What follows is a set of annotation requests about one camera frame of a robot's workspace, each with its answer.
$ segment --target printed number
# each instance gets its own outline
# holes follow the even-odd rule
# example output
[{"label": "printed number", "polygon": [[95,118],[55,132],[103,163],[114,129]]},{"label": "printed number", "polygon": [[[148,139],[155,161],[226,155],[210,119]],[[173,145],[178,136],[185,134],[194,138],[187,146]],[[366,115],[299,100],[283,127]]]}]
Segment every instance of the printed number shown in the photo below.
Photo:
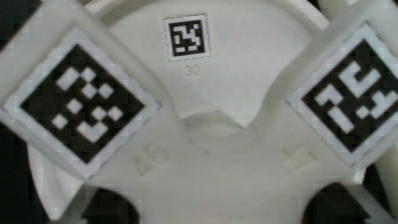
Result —
[{"label": "printed number", "polygon": [[155,165],[167,162],[169,154],[167,152],[153,145],[146,147],[146,156],[144,158],[135,158],[135,165],[141,176],[144,176],[155,169]]},{"label": "printed number", "polygon": [[199,75],[199,74],[201,74],[201,67],[199,67],[199,65],[187,66],[185,67],[185,75],[187,76],[194,76],[194,75]]}]

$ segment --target white molded surface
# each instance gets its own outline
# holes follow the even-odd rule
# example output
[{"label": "white molded surface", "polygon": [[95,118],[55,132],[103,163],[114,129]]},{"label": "white molded surface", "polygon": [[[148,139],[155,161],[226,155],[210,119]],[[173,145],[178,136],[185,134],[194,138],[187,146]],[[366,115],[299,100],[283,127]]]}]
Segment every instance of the white molded surface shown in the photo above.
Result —
[{"label": "white molded surface", "polygon": [[[89,9],[100,15],[111,10],[93,6],[102,2],[89,3]],[[127,12],[118,9],[116,14],[119,11],[127,15],[116,21],[107,18],[111,29],[159,73],[175,95],[180,116],[219,109],[233,117],[231,123],[246,126],[256,116],[276,75],[327,25],[317,9],[304,0],[286,1],[281,5],[269,1],[148,1],[146,6],[132,6]],[[207,13],[212,18],[214,56],[203,60],[169,62],[164,19],[192,13]],[[185,75],[185,67],[194,65],[201,66],[199,77]],[[34,147],[29,148],[43,204],[50,218],[59,219],[82,181],[54,167]],[[301,158],[299,163],[306,164],[311,156],[304,153]]]}]

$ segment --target white curved edge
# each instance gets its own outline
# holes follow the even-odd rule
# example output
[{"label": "white curved edge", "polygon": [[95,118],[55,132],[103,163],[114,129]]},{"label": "white curved edge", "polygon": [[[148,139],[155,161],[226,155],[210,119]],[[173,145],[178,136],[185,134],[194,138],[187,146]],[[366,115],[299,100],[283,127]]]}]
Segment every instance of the white curved edge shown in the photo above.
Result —
[{"label": "white curved edge", "polygon": [[127,0],[79,0],[86,5],[89,12],[102,17],[112,9],[127,2]]},{"label": "white curved edge", "polygon": [[310,3],[310,1],[308,0],[286,0],[286,2],[301,10],[302,15],[311,20],[310,22],[313,22],[317,28],[320,30],[324,30],[327,28],[327,26],[329,26],[329,19],[327,19],[326,15],[322,14],[322,12],[318,11],[318,9],[315,8],[315,6]]},{"label": "white curved edge", "polygon": [[29,145],[27,148],[38,195],[48,218],[50,220],[59,220],[84,182],[54,166],[54,163],[41,155],[34,146]]},{"label": "white curved edge", "polygon": [[320,10],[333,20],[340,13],[343,12],[345,8],[358,2],[359,0],[318,0]]}]

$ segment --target white plastic object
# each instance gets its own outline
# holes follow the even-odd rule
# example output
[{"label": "white plastic object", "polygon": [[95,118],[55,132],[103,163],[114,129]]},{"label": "white plastic object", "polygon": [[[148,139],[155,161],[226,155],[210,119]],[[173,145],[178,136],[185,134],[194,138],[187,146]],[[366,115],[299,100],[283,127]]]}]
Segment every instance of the white plastic object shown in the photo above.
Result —
[{"label": "white plastic object", "polygon": [[318,0],[322,12],[331,20],[340,16],[343,10],[358,1],[359,0]]},{"label": "white plastic object", "polygon": [[[114,9],[114,12],[111,11],[111,8],[103,5],[103,9],[100,9],[100,11],[111,11],[111,14],[98,14],[98,11],[93,10],[91,7],[91,3],[96,4],[98,1],[91,1],[89,5],[87,5],[87,9],[89,11],[96,14],[96,16],[103,17],[103,20],[107,21],[109,24],[109,28],[114,31],[114,34],[119,36],[123,36],[123,40],[125,40],[125,46],[132,49],[132,51],[135,52],[135,54],[139,55],[139,57],[143,58],[143,60],[146,61],[148,66],[151,67],[153,70],[157,70],[159,73],[159,77],[164,80],[164,83],[167,83],[167,89],[169,91],[175,93],[175,95],[180,95],[175,99],[175,101],[178,101],[178,105],[180,106],[180,117],[185,117],[189,114],[199,112],[199,111],[207,111],[207,110],[214,110],[214,109],[222,109],[222,110],[230,110],[230,111],[237,111],[235,113],[238,113],[240,116],[240,120],[238,123],[247,123],[251,122],[253,116],[256,114],[258,111],[258,103],[262,100],[262,96],[267,92],[267,83],[272,82],[274,76],[278,75],[285,65],[290,63],[290,60],[294,59],[299,51],[304,49],[313,35],[320,32],[320,30],[326,28],[327,26],[327,20],[320,14],[320,12],[317,11],[317,9],[313,8],[311,4],[308,3],[306,0],[292,0],[292,1],[279,1],[281,7],[272,6],[274,8],[278,7],[278,12],[281,13],[281,15],[274,15],[276,13],[272,12],[272,9],[267,9],[269,4],[267,1],[258,1],[256,5],[262,6],[262,9],[256,9],[256,13],[251,12],[251,10],[254,9],[254,5],[251,5],[249,3],[240,3],[246,5],[244,8],[240,8],[240,4],[235,5],[237,3],[226,3],[222,1],[215,2],[198,2],[198,6],[189,7],[187,3],[189,1],[178,1],[178,2],[171,2],[171,1],[148,1],[148,7],[143,8],[143,5],[135,3],[132,1],[130,4],[121,5],[119,8]],[[222,32],[217,32],[215,37],[219,36],[219,43],[217,45],[222,46],[224,50],[217,50],[217,51],[235,51],[235,52],[253,52],[251,55],[254,54],[256,51],[256,57],[258,57],[258,62],[253,63],[251,60],[246,60],[246,66],[240,66],[240,63],[244,63],[244,61],[240,60],[240,58],[244,57],[237,57],[235,59],[231,58],[230,61],[226,61],[222,64],[214,65],[214,59],[208,58],[207,60],[207,64],[201,64],[201,68],[203,68],[203,74],[201,77],[189,77],[187,76],[187,64],[191,67],[194,67],[189,62],[180,61],[180,62],[162,62],[162,66],[160,66],[160,62],[159,59],[155,60],[153,55],[166,55],[167,56],[167,49],[166,49],[166,33],[164,33],[164,19],[155,20],[153,15],[157,15],[162,11],[162,13],[166,14],[166,17],[173,17],[176,15],[189,15],[189,11],[196,8],[199,10],[199,8],[203,8],[201,11],[198,12],[214,12],[214,8],[224,8],[226,10],[226,14],[221,16],[219,18],[219,26],[222,27],[230,27],[230,19],[233,19],[237,17],[237,15],[246,15],[246,18],[240,17],[240,21],[237,22],[237,27],[246,27],[247,29],[247,33],[254,32],[256,33],[256,41],[253,41],[253,37],[247,37],[247,40],[251,40],[249,42],[246,41],[246,38],[242,36],[240,41],[237,40],[237,43],[244,43],[244,44],[237,44],[235,49],[226,51],[226,48],[231,48],[228,42],[224,41],[224,38],[230,36],[237,36],[235,33],[240,31],[238,29],[230,29],[230,33],[226,32],[226,30],[222,30]],[[116,17],[114,15],[118,14],[125,14],[123,18]],[[256,23],[253,21],[270,21],[267,24],[262,24],[262,30],[256,31]],[[148,31],[139,32],[139,30],[144,29],[144,27],[148,27],[148,31],[151,31],[151,27],[160,27],[157,29],[157,32],[148,34]],[[292,31],[299,32],[301,35],[297,37],[292,36]],[[159,39],[150,40],[148,37],[150,36],[157,36]],[[274,51],[274,46],[281,45],[283,49],[279,52]],[[256,77],[256,79],[249,78],[247,79],[247,84],[246,86],[242,86],[242,79],[246,79],[247,77]],[[224,90],[221,90],[219,85],[214,85],[212,83],[221,82],[226,83],[226,87]],[[246,97],[251,97],[253,93],[249,91],[237,91],[237,94],[240,95],[240,97],[230,97],[230,86],[231,88],[246,88],[253,90],[253,93],[256,92],[256,101],[247,101]],[[224,105],[217,105],[212,106],[212,101],[214,101],[214,95],[219,94],[219,101],[224,101],[228,103],[230,101],[230,106],[224,103]],[[41,168],[41,160],[47,160],[47,158],[36,159],[41,155],[36,155],[31,157],[31,167],[32,170],[38,170]],[[55,209],[57,207],[64,207],[66,208],[66,204],[68,201],[71,200],[71,195],[75,195],[77,193],[77,188],[70,188],[71,190],[68,192],[64,188],[59,188],[55,183],[61,182],[61,185],[70,186],[70,184],[73,184],[73,186],[80,186],[82,185],[82,181],[79,181],[75,179],[75,181],[71,181],[71,179],[68,178],[68,174],[66,174],[66,178],[64,178],[64,171],[47,165],[45,166],[48,170],[48,173],[43,174],[43,176],[47,177],[48,180],[48,184],[47,185],[39,185],[41,186],[41,199],[45,202],[45,207],[47,207],[47,211],[50,214],[52,219],[57,219],[63,215],[63,209]],[[54,198],[54,193],[52,192],[59,192],[61,197]],[[64,201],[59,202],[57,206],[54,206],[54,201],[61,200],[61,198],[64,198]]]},{"label": "white plastic object", "polygon": [[[48,3],[48,8],[57,4],[66,4],[66,1],[59,1],[63,3],[57,4],[54,2]],[[347,161],[333,152],[334,145],[326,144],[320,137],[322,133],[317,133],[320,130],[311,128],[311,124],[306,124],[288,104],[288,98],[301,88],[302,82],[315,75],[308,71],[317,70],[329,62],[333,52],[345,44],[347,37],[352,37],[365,21],[375,25],[375,32],[381,34],[388,46],[393,46],[391,51],[395,52],[391,37],[384,33],[382,24],[377,23],[379,19],[370,18],[372,13],[361,14],[370,12],[366,10],[391,10],[382,12],[395,15],[397,8],[393,8],[393,5],[390,6],[391,8],[384,9],[381,3],[365,1],[354,11],[345,14],[278,77],[254,122],[246,129],[230,132],[228,135],[219,136],[221,129],[217,127],[226,128],[235,127],[235,125],[231,125],[231,119],[221,112],[205,112],[191,116],[185,121],[189,134],[183,133],[180,117],[175,111],[166,113],[166,108],[171,107],[173,103],[162,97],[162,94],[155,94],[160,90],[151,88],[157,80],[146,82],[148,79],[139,75],[141,82],[144,79],[144,89],[155,95],[155,98],[162,99],[159,101],[164,103],[164,107],[159,113],[166,117],[155,115],[128,141],[128,147],[123,147],[87,181],[95,186],[111,188],[135,204],[141,204],[141,215],[146,223],[159,223],[160,221],[167,223],[295,223],[313,193],[331,182],[352,176],[354,170],[349,166],[352,164],[345,163]],[[345,17],[352,19],[352,24],[342,22],[347,21],[343,20]],[[75,16],[73,19],[91,21],[87,17],[84,20],[80,16]],[[43,27],[36,25],[34,22],[27,25],[31,38],[38,37],[34,28]],[[57,23],[57,25],[57,29],[63,29],[63,23]],[[96,34],[96,40],[109,37],[107,32],[96,32]],[[22,47],[22,39],[16,38],[13,42],[15,45],[11,46],[15,48],[6,49],[2,62],[18,55],[13,50]],[[320,48],[320,46],[326,46],[326,40],[329,40],[329,47]],[[107,44],[118,47],[112,38],[109,38],[109,41]],[[128,67],[127,61],[134,57],[125,54],[119,48],[116,49],[112,48],[112,58],[118,59],[119,63],[125,62],[121,64]],[[20,74],[15,66],[11,66],[11,71]],[[11,81],[8,85],[16,86],[16,82]],[[2,121],[9,119],[8,113],[2,114],[0,118]],[[18,123],[15,130],[22,134]],[[366,166],[368,162],[377,159],[395,136],[397,134],[390,133],[388,137],[377,139],[377,154],[374,153],[372,157],[361,161],[363,163],[358,163],[359,167]]]}]

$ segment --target black square pattern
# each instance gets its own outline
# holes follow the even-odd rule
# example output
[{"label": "black square pattern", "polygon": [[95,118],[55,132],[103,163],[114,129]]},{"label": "black square pattern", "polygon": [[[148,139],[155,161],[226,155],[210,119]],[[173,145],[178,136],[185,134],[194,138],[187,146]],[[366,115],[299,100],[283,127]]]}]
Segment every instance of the black square pattern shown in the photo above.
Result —
[{"label": "black square pattern", "polygon": [[77,44],[22,110],[86,163],[102,152],[144,104]]},{"label": "black square pattern", "polygon": [[203,20],[171,23],[169,32],[173,56],[178,57],[203,54],[207,52]]},{"label": "black square pattern", "polygon": [[398,112],[398,79],[368,40],[356,45],[302,101],[356,152]]}]

